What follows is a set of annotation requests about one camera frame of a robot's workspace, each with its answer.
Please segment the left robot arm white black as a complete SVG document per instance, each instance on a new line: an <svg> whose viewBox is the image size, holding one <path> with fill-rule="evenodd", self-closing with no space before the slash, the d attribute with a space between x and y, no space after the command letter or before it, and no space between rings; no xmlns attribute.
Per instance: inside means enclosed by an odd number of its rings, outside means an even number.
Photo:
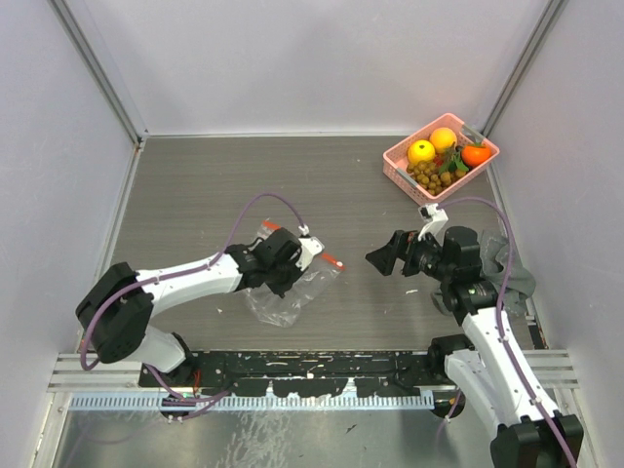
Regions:
<svg viewBox="0 0 624 468"><path fill-rule="evenodd" d="M140 362L173 386L194 377L197 359L183 338L151 326L153 317L201 297L267 287L283 297L323 251L308 234L285 228L252 243L232 244L207 258L164 269L134 270L126 262L112 265L76 308L84 329L81 350L95 350L98 364Z"/></svg>

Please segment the pink plastic basket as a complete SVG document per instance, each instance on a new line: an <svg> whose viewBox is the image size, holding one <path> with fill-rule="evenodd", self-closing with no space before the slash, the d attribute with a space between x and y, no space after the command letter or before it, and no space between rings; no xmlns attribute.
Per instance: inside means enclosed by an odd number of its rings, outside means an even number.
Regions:
<svg viewBox="0 0 624 468"><path fill-rule="evenodd" d="M446 113L387 149L383 173L416 204L439 203L485 171L499 148Z"/></svg>

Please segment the clear zip bag orange zipper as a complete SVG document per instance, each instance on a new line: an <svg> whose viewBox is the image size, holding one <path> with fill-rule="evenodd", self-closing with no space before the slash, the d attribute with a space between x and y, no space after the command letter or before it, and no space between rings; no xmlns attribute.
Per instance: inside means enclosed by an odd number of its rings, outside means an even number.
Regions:
<svg viewBox="0 0 624 468"><path fill-rule="evenodd" d="M302 310L323 294L344 270L344 262L322 252L284 297L279 297L263 285L257 289L244 290L245 304L261 323L281 328L291 327Z"/></svg>

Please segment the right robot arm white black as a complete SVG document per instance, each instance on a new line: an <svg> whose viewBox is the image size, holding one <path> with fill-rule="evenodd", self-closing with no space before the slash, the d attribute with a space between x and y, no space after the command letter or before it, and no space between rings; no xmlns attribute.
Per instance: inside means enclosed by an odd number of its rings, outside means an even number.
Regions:
<svg viewBox="0 0 624 468"><path fill-rule="evenodd" d="M366 260L384 276L401 260L403 276L439 281L443 304L462 332L431 341L427 369L436 382L453 382L474 407L488 429L494 466L576 466L583 426L561 412L528 364L498 289L482 274L474 230L453 226L442 242L425 231L398 230Z"/></svg>

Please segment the red-orange persimmon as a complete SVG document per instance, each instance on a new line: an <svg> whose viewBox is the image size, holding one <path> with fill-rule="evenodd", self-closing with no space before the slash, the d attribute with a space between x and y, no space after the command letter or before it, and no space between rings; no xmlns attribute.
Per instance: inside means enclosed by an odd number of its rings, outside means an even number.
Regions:
<svg viewBox="0 0 624 468"><path fill-rule="evenodd" d="M462 161L469 168L476 168L482 165L490 157L490 148L483 144L468 144L461 150Z"/></svg>

